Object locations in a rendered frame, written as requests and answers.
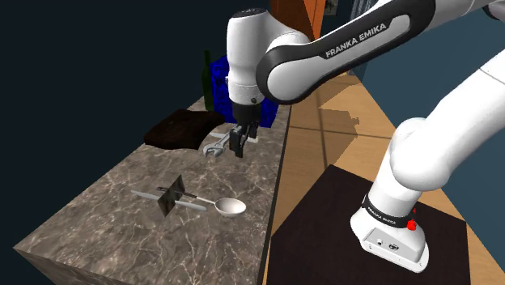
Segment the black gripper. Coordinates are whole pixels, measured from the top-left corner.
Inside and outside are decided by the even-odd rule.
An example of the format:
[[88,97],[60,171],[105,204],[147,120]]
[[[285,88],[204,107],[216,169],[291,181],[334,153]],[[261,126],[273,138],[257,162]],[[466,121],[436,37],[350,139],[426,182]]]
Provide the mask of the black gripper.
[[[257,143],[257,129],[261,121],[261,105],[243,105],[232,103],[232,116],[238,125],[234,125],[229,132],[229,149],[235,153],[236,157],[243,157],[244,140]],[[242,125],[248,125],[246,136]]]

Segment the silver wrench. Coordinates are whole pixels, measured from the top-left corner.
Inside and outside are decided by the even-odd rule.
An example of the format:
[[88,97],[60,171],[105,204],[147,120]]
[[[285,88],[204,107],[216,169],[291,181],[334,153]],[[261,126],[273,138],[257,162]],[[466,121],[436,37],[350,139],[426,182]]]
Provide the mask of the silver wrench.
[[204,156],[208,156],[210,153],[213,154],[214,158],[219,157],[222,153],[225,152],[225,145],[230,139],[230,134],[221,134],[221,133],[215,133],[215,132],[210,132],[210,136],[216,137],[219,140],[217,142],[210,143],[208,145],[205,145],[203,147],[203,154]]

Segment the blue box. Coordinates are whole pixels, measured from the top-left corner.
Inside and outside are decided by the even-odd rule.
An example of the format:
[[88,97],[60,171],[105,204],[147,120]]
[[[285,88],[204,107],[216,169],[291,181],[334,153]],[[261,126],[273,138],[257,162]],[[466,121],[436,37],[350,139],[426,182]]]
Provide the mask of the blue box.
[[[215,62],[209,64],[212,79],[212,92],[214,97],[214,111],[224,115],[226,123],[236,123],[232,115],[232,102],[229,98],[226,77],[229,73],[227,56],[224,55]],[[278,104],[265,98],[261,102],[260,127],[270,128],[276,118]]]

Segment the dark green bottle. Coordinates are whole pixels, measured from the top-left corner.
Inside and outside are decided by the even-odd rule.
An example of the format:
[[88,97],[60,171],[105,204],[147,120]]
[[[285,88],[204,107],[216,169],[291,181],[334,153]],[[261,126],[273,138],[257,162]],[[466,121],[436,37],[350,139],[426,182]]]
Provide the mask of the dark green bottle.
[[214,96],[212,87],[212,77],[209,68],[210,61],[210,51],[204,51],[205,65],[202,71],[202,90],[204,95],[204,103],[207,111],[214,110]]

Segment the dark brown bread loaf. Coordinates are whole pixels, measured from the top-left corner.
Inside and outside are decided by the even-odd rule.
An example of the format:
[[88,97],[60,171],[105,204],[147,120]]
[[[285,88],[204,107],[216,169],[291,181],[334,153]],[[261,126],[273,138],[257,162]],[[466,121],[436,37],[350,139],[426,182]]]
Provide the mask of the dark brown bread loaf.
[[225,122],[214,111],[177,109],[153,126],[143,137],[144,143],[164,150],[198,150],[206,136]]

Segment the dark grey square plate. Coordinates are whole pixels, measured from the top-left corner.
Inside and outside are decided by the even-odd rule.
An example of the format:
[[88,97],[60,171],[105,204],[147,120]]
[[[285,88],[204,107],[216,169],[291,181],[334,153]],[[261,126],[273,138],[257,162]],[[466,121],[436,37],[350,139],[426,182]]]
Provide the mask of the dark grey square plate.
[[162,196],[157,200],[157,203],[163,213],[163,216],[166,217],[175,207],[176,202],[180,200],[180,198],[183,196],[183,193],[185,192],[182,175],[179,175],[169,187],[159,186],[156,189],[163,193]]

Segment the dark robot stand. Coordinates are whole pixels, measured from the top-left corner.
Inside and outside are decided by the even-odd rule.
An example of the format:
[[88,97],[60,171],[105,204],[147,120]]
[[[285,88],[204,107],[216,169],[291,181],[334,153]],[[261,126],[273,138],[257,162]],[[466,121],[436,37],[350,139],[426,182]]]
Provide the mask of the dark robot stand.
[[471,285],[466,223],[417,203],[429,263],[416,274],[364,251],[350,227],[371,182],[328,166],[273,234],[267,285]]

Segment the orange door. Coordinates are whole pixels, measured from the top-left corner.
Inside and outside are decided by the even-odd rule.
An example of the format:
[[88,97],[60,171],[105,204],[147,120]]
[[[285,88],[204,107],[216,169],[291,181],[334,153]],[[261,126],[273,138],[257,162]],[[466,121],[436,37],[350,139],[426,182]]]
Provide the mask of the orange door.
[[320,37],[326,0],[269,0],[272,15],[310,40]]

